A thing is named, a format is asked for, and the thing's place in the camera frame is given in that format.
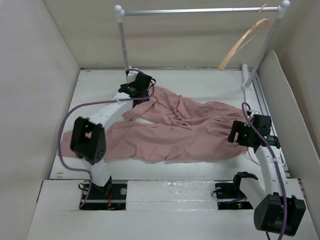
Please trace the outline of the pink trousers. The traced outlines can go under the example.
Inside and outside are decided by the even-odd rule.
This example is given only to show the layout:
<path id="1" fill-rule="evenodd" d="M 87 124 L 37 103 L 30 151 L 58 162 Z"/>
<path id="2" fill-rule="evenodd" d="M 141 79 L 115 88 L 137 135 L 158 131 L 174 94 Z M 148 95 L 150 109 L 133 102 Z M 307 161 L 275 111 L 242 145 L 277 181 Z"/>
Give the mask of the pink trousers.
<path id="1" fill-rule="evenodd" d="M 200 103 L 159 86 L 150 98 L 124 113 L 106 132 L 103 160 L 222 161 L 246 154 L 248 147 L 228 142 L 234 121 L 244 121 L 241 109 L 209 101 Z M 71 150 L 72 131 L 63 134 L 60 152 Z"/>

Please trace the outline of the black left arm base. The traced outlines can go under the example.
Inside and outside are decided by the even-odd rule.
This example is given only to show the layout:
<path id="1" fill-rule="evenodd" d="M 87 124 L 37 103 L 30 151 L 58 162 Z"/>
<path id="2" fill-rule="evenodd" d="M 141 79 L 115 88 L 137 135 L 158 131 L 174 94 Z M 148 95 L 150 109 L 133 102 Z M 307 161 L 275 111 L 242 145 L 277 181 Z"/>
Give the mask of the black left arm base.
<path id="1" fill-rule="evenodd" d="M 83 211 L 124 211 L 126 209 L 128 181 L 113 181 L 106 196 L 93 186 L 88 192 L 88 181 L 80 183 L 78 188 L 81 190 L 79 206 Z"/>

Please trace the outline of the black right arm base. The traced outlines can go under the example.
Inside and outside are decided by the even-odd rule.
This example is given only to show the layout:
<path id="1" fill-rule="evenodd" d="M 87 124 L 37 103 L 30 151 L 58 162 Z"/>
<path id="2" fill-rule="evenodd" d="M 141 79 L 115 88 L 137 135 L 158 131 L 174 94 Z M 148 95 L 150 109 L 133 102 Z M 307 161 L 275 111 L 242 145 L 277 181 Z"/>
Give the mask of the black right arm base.
<path id="1" fill-rule="evenodd" d="M 248 172 L 238 172 L 232 180 L 215 180 L 211 196 L 217 200 L 218 210 L 252 210 L 247 196 L 240 190 L 242 179 L 255 179 L 257 176 Z"/>

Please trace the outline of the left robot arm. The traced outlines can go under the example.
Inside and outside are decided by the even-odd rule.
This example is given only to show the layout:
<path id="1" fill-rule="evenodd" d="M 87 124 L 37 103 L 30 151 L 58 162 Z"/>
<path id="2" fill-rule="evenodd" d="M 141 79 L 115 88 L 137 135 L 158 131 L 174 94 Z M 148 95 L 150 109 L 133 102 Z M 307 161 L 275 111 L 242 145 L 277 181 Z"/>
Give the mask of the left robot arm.
<path id="1" fill-rule="evenodd" d="M 112 191 L 112 177 L 103 160 L 107 153 L 107 130 L 124 113 L 148 101 L 151 96 L 149 89 L 155 83 L 153 77 L 136 70 L 132 81 L 122 84 L 110 102 L 96 113 L 86 118 L 79 116 L 74 121 L 70 149 L 90 164 L 91 184 L 100 198 L 107 198 Z"/>

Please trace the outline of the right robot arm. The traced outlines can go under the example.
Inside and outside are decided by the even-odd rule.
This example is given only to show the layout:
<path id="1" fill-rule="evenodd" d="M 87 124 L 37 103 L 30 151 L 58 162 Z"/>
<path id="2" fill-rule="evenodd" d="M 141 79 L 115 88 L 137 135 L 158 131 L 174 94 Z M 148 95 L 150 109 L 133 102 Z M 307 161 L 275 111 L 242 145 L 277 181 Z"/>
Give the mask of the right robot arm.
<path id="1" fill-rule="evenodd" d="M 285 171 L 281 167 L 277 136 L 270 134 L 270 116 L 252 110 L 245 111 L 245 121 L 234 121 L 227 138 L 230 143 L 252 148 L 258 159 L 264 187 L 253 173 L 238 172 L 231 184 L 237 197 L 244 195 L 254 209 L 253 222 L 258 231 L 293 237 L 306 211 L 306 204 L 290 190 Z"/>

